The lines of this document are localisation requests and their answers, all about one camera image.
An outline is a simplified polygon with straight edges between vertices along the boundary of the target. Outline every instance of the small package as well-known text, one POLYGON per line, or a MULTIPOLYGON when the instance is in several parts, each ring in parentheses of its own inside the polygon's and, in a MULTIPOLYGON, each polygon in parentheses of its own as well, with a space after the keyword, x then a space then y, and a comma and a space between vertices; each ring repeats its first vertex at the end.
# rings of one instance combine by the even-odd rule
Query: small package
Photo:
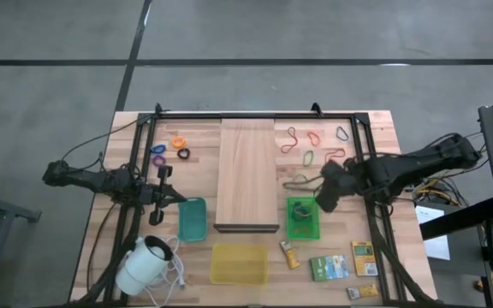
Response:
POLYGON ((346 257, 343 255, 311 258, 314 281, 327 281, 349 277, 346 257))
POLYGON ((371 284, 363 287, 348 287, 347 295, 349 299, 360 299, 369 296, 377 296, 377 289, 375 284, 371 284))
POLYGON ((293 269, 300 266, 300 262, 298 262, 298 259, 296 258, 296 255, 294 254, 294 250, 292 249, 292 246, 290 245, 289 242, 282 241, 281 242, 281 249, 282 249, 282 252, 284 252, 284 255, 287 257, 287 264, 288 264, 288 268, 290 270, 293 270, 293 269))
POLYGON ((353 247, 357 276, 377 275, 376 256, 374 256, 372 243, 370 241, 361 242, 354 240, 351 242, 351 245, 353 247))

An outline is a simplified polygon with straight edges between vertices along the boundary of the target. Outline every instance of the yellow plastic tray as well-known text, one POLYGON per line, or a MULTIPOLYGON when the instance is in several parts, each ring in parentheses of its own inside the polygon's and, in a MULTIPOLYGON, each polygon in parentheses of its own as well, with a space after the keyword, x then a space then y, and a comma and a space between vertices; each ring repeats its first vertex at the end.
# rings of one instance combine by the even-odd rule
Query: yellow plastic tray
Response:
POLYGON ((267 250, 263 246, 216 244, 212 247, 211 282, 263 286, 267 283, 267 250))

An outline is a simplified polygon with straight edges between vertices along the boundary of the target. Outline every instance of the green plastic basket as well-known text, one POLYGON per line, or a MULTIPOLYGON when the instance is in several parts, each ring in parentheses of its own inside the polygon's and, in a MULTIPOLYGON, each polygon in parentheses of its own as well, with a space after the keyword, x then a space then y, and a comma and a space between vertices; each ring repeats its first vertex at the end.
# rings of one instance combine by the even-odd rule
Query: green plastic basket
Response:
POLYGON ((287 198, 289 240, 320 240, 318 205, 312 197, 287 198))
POLYGON ((180 228, 178 239, 187 242, 206 239, 206 202, 203 198, 190 198, 178 204, 180 228))

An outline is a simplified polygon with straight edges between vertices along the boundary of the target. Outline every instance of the white lamp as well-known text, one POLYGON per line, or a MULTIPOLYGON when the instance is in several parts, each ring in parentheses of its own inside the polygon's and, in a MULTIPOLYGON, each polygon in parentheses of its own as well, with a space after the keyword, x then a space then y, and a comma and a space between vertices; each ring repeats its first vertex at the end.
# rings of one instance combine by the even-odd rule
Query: white lamp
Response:
POLYGON ((174 256, 167 243, 155 236, 139 237, 125 265, 116 276, 117 286, 128 295, 138 295, 160 274, 166 275, 167 264, 174 256))

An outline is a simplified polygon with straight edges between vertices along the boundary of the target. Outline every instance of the white paper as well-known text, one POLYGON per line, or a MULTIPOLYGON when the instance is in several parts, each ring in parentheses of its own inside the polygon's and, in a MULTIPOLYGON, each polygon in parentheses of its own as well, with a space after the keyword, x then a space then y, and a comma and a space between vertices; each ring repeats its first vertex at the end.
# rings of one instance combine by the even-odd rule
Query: white paper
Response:
MULTIPOLYGON (((437 217, 443 216, 444 210, 436 210, 424 206, 416 206, 416 216, 418 223, 428 222, 437 217)), ((443 235, 435 239, 425 240, 425 254, 427 257, 450 260, 450 250, 448 249, 448 236, 443 235)))

